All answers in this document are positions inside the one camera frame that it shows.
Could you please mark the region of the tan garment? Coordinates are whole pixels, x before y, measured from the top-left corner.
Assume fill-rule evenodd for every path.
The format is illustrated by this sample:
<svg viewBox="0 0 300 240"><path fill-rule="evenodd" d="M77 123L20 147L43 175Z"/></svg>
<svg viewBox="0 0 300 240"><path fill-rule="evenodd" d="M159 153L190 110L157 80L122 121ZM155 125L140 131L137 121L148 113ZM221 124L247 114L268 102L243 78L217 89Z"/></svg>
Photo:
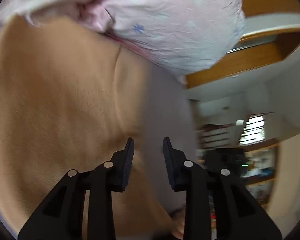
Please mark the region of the tan garment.
<svg viewBox="0 0 300 240"><path fill-rule="evenodd" d="M85 172L135 142L124 193L113 195L119 237L181 236L182 201L171 194L162 140L166 71L66 18L34 27L14 16L0 29L0 218L17 235L70 169Z"/></svg>

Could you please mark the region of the grey bed sheet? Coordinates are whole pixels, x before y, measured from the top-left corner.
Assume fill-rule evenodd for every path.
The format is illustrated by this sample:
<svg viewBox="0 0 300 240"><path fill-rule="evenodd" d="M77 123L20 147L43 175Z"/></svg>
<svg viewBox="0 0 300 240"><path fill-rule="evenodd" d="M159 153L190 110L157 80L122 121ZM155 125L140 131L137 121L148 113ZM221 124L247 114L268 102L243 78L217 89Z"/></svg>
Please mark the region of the grey bed sheet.
<svg viewBox="0 0 300 240"><path fill-rule="evenodd" d="M159 204L171 213L183 207L186 194L171 189L162 152L163 139L169 137L175 149L183 151L187 159L196 161L196 135L183 85L156 65L149 68L148 82L143 159Z"/></svg>

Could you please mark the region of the pink floral pillow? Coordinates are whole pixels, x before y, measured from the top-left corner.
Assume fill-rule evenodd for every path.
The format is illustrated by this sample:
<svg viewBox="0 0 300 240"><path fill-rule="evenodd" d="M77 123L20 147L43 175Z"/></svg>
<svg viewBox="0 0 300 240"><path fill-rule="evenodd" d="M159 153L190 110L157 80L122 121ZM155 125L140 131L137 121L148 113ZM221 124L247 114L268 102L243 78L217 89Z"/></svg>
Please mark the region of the pink floral pillow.
<svg viewBox="0 0 300 240"><path fill-rule="evenodd" d="M0 24L14 15L35 26L68 16L176 77L215 65L245 21L242 0L2 0Z"/></svg>

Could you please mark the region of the wooden bed frame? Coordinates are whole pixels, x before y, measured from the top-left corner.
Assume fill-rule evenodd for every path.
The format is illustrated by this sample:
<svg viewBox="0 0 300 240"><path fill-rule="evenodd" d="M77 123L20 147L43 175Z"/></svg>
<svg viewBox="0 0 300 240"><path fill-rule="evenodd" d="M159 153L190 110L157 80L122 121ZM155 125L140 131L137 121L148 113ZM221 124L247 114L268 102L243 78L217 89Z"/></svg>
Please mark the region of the wooden bed frame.
<svg viewBox="0 0 300 240"><path fill-rule="evenodd" d="M299 0L243 0L243 11L247 16L264 16L277 12L300 12ZM274 30L257 30L243 35L239 44L257 42L263 38L275 40L227 54L210 69L186 76L186 87L193 88L245 71L278 63L300 46L300 28L284 27Z"/></svg>

